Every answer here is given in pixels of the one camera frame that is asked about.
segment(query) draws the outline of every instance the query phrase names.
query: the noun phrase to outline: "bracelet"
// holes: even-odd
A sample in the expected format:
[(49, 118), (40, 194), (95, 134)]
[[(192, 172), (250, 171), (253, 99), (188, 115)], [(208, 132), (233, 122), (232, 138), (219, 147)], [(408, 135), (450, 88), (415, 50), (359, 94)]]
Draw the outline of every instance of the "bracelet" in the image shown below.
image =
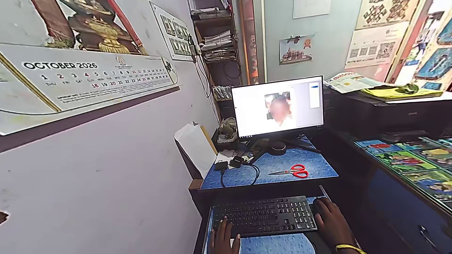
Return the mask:
[(339, 249), (345, 249), (345, 248), (354, 249), (355, 251), (359, 252), (360, 254), (367, 254), (364, 251), (362, 251), (361, 249), (356, 248), (355, 246), (351, 246), (351, 245), (336, 245), (336, 251), (338, 251)]

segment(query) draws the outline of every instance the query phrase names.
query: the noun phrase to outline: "scissors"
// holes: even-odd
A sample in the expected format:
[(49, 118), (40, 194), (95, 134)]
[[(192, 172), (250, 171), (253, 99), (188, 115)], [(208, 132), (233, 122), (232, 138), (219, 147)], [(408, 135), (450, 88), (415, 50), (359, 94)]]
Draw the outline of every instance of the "scissors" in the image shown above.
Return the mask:
[(297, 165), (293, 165), (290, 170), (285, 170), (285, 171), (279, 171), (279, 172), (275, 172), (275, 173), (271, 173), (270, 175), (276, 175), (276, 174), (292, 174), (295, 177), (298, 178), (306, 178), (308, 177), (308, 171), (305, 170), (306, 167), (302, 164), (297, 164)]

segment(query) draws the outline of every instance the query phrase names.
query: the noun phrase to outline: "keyboard key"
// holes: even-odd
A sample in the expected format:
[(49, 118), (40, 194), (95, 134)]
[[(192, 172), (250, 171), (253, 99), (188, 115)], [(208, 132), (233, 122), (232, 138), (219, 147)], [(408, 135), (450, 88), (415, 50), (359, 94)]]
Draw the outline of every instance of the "keyboard key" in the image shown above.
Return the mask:
[(278, 225), (278, 224), (279, 224), (278, 221), (268, 221), (267, 222), (268, 226), (273, 226), (273, 225)]

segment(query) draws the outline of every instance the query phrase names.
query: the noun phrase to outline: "person's hand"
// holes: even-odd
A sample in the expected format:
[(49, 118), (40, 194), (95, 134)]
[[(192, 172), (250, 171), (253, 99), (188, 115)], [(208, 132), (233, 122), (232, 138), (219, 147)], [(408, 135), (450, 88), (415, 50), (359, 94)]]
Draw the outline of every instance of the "person's hand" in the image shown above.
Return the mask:
[(327, 198), (319, 198), (314, 201), (314, 205), (319, 211), (314, 215), (317, 228), (330, 247), (341, 244), (357, 247), (352, 231), (336, 204)]
[(212, 229), (209, 239), (209, 254), (239, 254), (240, 234), (234, 239), (231, 248), (232, 222), (227, 224), (227, 217), (220, 221), (220, 226), (215, 232)]

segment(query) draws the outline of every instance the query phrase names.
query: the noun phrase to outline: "qr code poster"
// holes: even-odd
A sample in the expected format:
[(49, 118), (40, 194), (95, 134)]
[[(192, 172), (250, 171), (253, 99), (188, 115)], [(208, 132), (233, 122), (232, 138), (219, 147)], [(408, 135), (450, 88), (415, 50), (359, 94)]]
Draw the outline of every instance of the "qr code poster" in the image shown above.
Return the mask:
[(409, 22), (355, 30), (345, 68), (391, 63)]
[(410, 21), (419, 0), (363, 0), (356, 29)]

